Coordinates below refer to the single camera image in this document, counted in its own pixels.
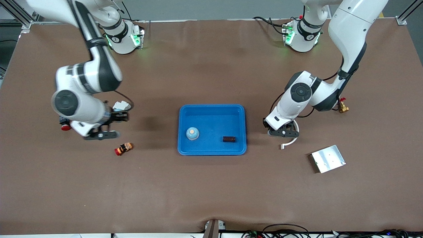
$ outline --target brass valve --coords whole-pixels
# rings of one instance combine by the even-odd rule
[[[339,109],[338,109],[339,113],[344,113],[349,111],[349,108],[345,106],[345,103],[343,102],[344,100],[345,100],[344,97],[339,99]]]

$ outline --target green led light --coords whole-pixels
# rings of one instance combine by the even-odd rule
[[[316,41],[314,42],[314,44],[317,44],[317,41],[319,40],[319,36],[320,36],[320,33],[319,33],[319,34],[317,34],[317,36],[316,36]]]
[[[140,45],[140,38],[137,36],[137,35],[131,35],[132,36],[132,40],[133,40],[133,42],[134,42],[134,45],[135,46],[138,46],[138,45]]]
[[[110,39],[107,35],[106,35],[106,39],[107,39],[107,42],[109,43],[109,46],[112,47],[112,43],[110,42]]]
[[[285,43],[287,43],[287,44],[291,44],[292,39],[294,38],[294,36],[295,36],[295,32],[292,30],[292,31],[288,34],[288,36],[286,37]]]

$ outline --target floor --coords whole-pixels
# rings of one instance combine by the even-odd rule
[[[16,1],[32,13],[32,9],[29,8],[25,0]],[[124,3],[129,9],[132,19],[145,20],[246,19],[255,16],[290,18],[302,13],[302,4],[299,0],[124,0]],[[412,0],[390,0],[383,10],[383,15],[385,17],[399,15],[411,3]],[[121,3],[118,5],[125,11],[124,17],[129,18],[124,6]],[[331,6],[331,10],[334,12],[336,6]],[[20,28],[5,27],[5,24],[3,24],[5,19],[12,19],[12,16],[0,7],[0,41],[17,40]],[[420,6],[409,16],[407,24],[404,27],[408,28],[420,61],[423,63],[423,6]],[[7,69],[15,45],[16,42],[14,41],[0,42],[0,84],[5,74],[3,69]]]

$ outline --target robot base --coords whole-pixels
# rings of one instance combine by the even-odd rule
[[[287,33],[287,36],[283,36],[284,45],[288,45],[297,52],[307,52],[317,44],[320,33],[315,37],[315,40],[306,41],[304,37],[296,32],[297,24],[299,21],[293,20],[283,25],[282,32]]]
[[[123,20],[128,25],[128,33],[121,42],[116,43],[106,35],[107,41],[109,42],[110,48],[112,48],[118,54],[129,54],[135,49],[142,49],[144,44],[144,28],[132,23],[131,21]]]

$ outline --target wire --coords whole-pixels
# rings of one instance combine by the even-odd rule
[[[309,115],[311,115],[314,112],[314,108],[311,110],[311,112],[305,116],[297,116],[298,118],[305,118],[308,117]]]
[[[268,225],[267,227],[265,227],[265,228],[263,228],[263,230],[262,230],[262,232],[264,232],[267,228],[269,228],[269,227],[275,227],[275,226],[292,226],[292,227],[299,227],[299,228],[301,228],[301,229],[303,229],[303,230],[305,230],[306,231],[306,235],[307,235],[307,237],[308,238],[310,238],[310,232],[307,230],[307,229],[305,229],[304,227],[302,227],[302,226],[299,226],[299,225],[295,225],[295,224],[289,224],[289,223],[279,223],[279,224],[273,224],[273,225]],[[295,231],[295,230],[291,230],[291,229],[288,229],[288,231],[293,231],[293,232],[296,232],[296,233],[302,233],[302,234],[304,234],[304,232],[298,232],[298,231]]]
[[[265,23],[272,25],[273,29],[278,32],[281,35],[287,36],[287,33],[283,33],[282,31],[279,31],[278,29],[276,29],[276,27],[282,27],[282,25],[279,24],[275,24],[273,23],[272,19],[269,17],[269,20],[267,21],[266,19],[264,19],[263,17],[253,17],[253,19],[261,19],[263,20]]]
[[[130,109],[123,110],[123,111],[118,111],[118,112],[128,112],[128,111],[130,111],[130,110],[132,110],[134,108],[134,102],[129,97],[127,97],[126,95],[124,95],[121,92],[118,92],[117,90],[114,90],[114,91],[115,91],[115,93],[117,93],[117,94],[123,96],[124,98],[126,98],[129,101],[129,104],[131,105],[131,108]]]
[[[270,111],[269,111],[269,114],[271,114],[272,113],[272,109],[273,109],[273,106],[275,105],[275,103],[277,102],[277,100],[284,94],[285,92],[283,92],[283,93],[281,93],[277,98],[276,98],[276,100],[272,103],[272,106],[270,107]]]
[[[383,230],[381,232],[377,233],[355,233],[355,234],[349,234],[348,232],[339,232],[339,235],[335,236],[336,238],[372,238],[373,236],[379,236],[383,237],[384,235],[393,235],[396,238],[409,238],[409,234],[405,230]]]
[[[126,10],[126,13],[128,14],[128,16],[129,16],[129,19],[132,21],[132,17],[131,17],[131,14],[129,14],[129,11],[128,11],[128,9],[126,8],[126,6],[125,6],[125,3],[122,1],[122,5],[124,6],[124,8],[125,8],[125,10]]]
[[[272,25],[272,23],[270,23],[269,21],[267,21],[263,17],[253,17],[253,19],[260,19],[260,20],[264,21],[265,23]],[[279,25],[279,24],[274,24],[274,25],[277,26],[277,27],[282,27],[282,25]]]
[[[305,5],[302,8],[302,17],[304,17],[305,14]],[[296,20],[297,22],[301,21],[299,17],[290,17],[291,20]]]
[[[1,43],[1,42],[10,42],[10,41],[12,41],[12,42],[18,42],[17,40],[12,40],[12,39],[10,39],[10,40],[0,41],[0,43]]]
[[[244,238],[244,235],[246,235],[246,234],[248,234],[250,231],[248,230],[248,231],[246,231],[246,232],[244,232],[242,235],[241,235],[241,238]]]
[[[337,74],[338,74],[338,72],[336,72],[334,75],[332,75],[332,76],[330,76],[330,77],[328,77],[328,78],[322,79],[322,81],[329,80],[329,79],[331,79],[331,78],[335,77]]]
[[[278,32],[279,34],[284,35],[284,36],[287,36],[287,35],[288,35],[287,33],[283,33],[282,31],[278,31],[278,30],[276,29],[275,25],[273,24],[272,19],[271,19],[270,17],[269,17],[269,21],[270,21],[270,23],[272,24],[273,29],[274,29],[276,32]]]

